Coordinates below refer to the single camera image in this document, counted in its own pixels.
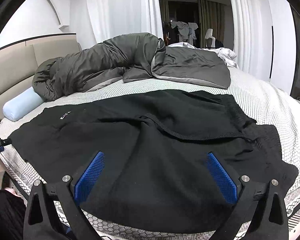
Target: blue pillow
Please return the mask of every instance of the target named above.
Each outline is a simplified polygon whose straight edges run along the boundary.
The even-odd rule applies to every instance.
[[[33,87],[30,87],[20,95],[6,102],[2,110],[6,118],[16,122],[43,102],[44,99],[34,91]]]

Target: mattress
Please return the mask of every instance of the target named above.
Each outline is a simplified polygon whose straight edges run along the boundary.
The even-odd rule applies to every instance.
[[[0,138],[7,138],[14,130],[36,117],[46,107],[82,104],[110,97],[165,89],[178,89],[187,92],[204,90],[212,94],[231,94],[244,113],[255,119],[257,124],[273,124],[277,128],[282,146],[282,159],[287,163],[295,165],[299,170],[299,175],[295,183],[285,197],[287,213],[290,215],[292,214],[292,210],[300,203],[300,102],[270,83],[258,80],[241,70],[229,68],[229,71],[231,84],[226,90],[188,83],[147,79],[129,83],[123,83],[120,80],[93,92],[74,93],[67,97],[59,98],[56,101],[43,103],[17,122],[12,122],[4,118],[0,124]],[[0,158],[12,177],[28,194],[36,179],[43,180],[31,164],[25,163],[11,145],[5,147],[5,151],[0,153]],[[56,202],[56,208],[61,221],[67,223],[60,203]],[[289,219],[290,231],[299,223],[298,220],[300,221],[300,211],[298,212],[293,218]],[[213,232],[206,232],[180,235],[165,232],[149,232],[142,229],[125,227],[110,221],[103,221],[87,212],[84,213],[97,231],[115,236],[115,238],[123,237],[135,240],[141,237],[146,237],[146,239],[165,237],[165,239],[174,240],[196,240],[208,239],[213,234]],[[249,223],[242,225],[238,237],[244,235],[248,226]]]

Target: bed frame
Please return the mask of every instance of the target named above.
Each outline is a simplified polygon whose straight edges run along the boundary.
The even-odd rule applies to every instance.
[[[42,62],[79,51],[75,33],[38,36],[0,48],[0,119],[3,105],[31,87]]]

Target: silver screw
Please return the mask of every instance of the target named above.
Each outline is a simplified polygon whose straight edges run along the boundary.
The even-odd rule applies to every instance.
[[[64,182],[67,182],[67,181],[70,180],[70,176],[69,176],[69,175],[63,176],[62,180],[63,180]]]
[[[278,186],[279,182],[276,179],[271,180],[271,183],[275,186]]]
[[[247,175],[241,176],[241,179],[242,179],[244,182],[248,182],[248,181],[250,180],[250,178],[249,178]]]
[[[37,179],[37,180],[34,181],[33,185],[39,186],[40,183],[41,183],[41,180]]]

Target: headboard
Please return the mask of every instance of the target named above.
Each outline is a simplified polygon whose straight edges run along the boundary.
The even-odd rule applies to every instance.
[[[42,62],[80,50],[75,33],[39,36],[0,48],[0,119],[3,105],[31,87]]]

